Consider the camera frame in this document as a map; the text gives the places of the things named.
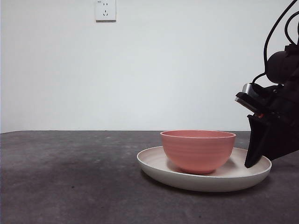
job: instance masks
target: power socket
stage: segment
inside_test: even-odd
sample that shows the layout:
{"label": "power socket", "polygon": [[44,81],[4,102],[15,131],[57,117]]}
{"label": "power socket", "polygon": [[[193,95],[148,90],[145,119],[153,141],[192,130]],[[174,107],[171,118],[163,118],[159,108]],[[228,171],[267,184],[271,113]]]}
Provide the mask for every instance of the power socket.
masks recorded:
{"label": "power socket", "polygon": [[116,21],[116,0],[96,0],[96,21]]}

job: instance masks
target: round plate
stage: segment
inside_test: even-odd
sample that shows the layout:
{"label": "round plate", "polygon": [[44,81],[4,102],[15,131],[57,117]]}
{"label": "round plate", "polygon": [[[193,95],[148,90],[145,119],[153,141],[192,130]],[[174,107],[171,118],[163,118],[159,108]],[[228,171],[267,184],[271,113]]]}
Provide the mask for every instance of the round plate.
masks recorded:
{"label": "round plate", "polygon": [[234,148],[229,160],[207,175],[187,174],[165,155],[163,146],[148,148],[137,155],[142,170],[155,180],[186,190],[228,192],[252,187],[269,174],[272,163],[262,157],[251,168],[244,166],[247,150]]}

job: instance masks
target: ceramic bowl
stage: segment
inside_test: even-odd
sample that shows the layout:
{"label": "ceramic bowl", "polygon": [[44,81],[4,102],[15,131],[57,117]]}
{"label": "ceramic bowl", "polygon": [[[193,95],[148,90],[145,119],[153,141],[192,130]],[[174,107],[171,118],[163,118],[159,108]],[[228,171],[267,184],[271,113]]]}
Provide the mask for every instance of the ceramic bowl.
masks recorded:
{"label": "ceramic bowl", "polygon": [[166,156],[184,172],[208,174],[227,162],[235,134],[205,130],[161,132]]}

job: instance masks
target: wire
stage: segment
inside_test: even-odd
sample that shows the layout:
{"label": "wire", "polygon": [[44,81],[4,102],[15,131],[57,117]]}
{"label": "wire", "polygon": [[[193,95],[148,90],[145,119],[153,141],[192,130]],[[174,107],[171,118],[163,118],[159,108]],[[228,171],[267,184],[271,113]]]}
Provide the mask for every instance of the wire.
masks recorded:
{"label": "wire", "polygon": [[297,15],[299,15],[299,11],[298,11],[298,12],[295,12],[293,15],[291,15],[290,18],[287,20],[287,22],[286,22],[286,24],[285,24],[285,36],[286,36],[286,38],[289,40],[289,42],[290,42],[291,44],[294,44],[295,46],[296,46],[297,44],[295,44],[295,42],[291,39],[291,37],[290,37],[290,35],[289,35],[289,33],[288,33],[288,27],[289,27],[289,24],[290,24],[291,20],[292,20],[295,16],[297,16]]}
{"label": "wire", "polygon": [[252,84],[255,83],[255,81],[259,78],[262,77],[264,75],[266,75],[267,71],[268,71],[268,59],[267,59],[267,48],[268,48],[268,43],[270,41],[270,38],[274,32],[274,30],[276,29],[277,25],[279,24],[279,22],[282,20],[282,18],[284,17],[284,15],[290,10],[290,8],[297,2],[298,0],[293,0],[290,5],[283,11],[283,13],[280,15],[280,17],[277,19],[277,21],[275,22],[275,24],[273,25],[272,29],[270,30],[264,48],[263,48],[263,61],[264,61],[264,65],[265,65],[265,71],[258,75],[257,77],[255,77],[252,81]]}

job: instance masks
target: dark gray table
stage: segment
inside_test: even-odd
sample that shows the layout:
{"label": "dark gray table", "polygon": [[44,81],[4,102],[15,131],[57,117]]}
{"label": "dark gray table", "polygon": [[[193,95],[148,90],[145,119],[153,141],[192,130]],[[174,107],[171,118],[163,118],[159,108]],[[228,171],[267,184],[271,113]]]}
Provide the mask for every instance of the dark gray table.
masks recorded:
{"label": "dark gray table", "polygon": [[[247,148],[248,132],[237,133]],[[172,188],[136,154],[159,132],[48,131],[1,135],[3,224],[298,224],[299,152],[260,184],[230,193]]]}

